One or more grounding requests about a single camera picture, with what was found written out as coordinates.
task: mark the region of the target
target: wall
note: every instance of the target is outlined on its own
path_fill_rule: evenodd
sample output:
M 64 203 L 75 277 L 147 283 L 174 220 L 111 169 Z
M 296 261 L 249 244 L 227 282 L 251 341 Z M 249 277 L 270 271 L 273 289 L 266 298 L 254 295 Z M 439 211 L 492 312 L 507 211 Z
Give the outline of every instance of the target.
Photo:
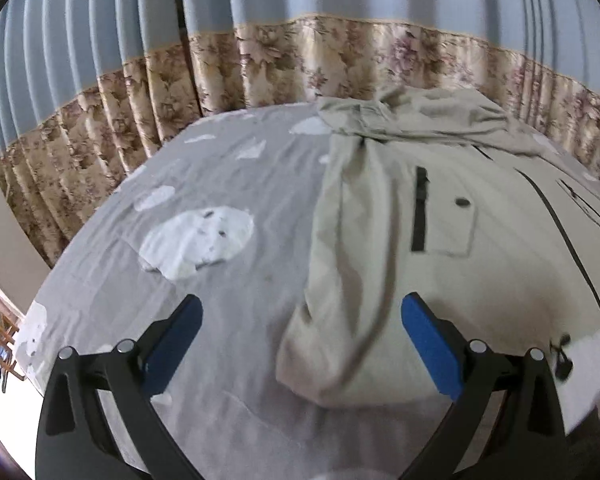
M 0 298 L 26 314 L 48 273 L 0 190 Z

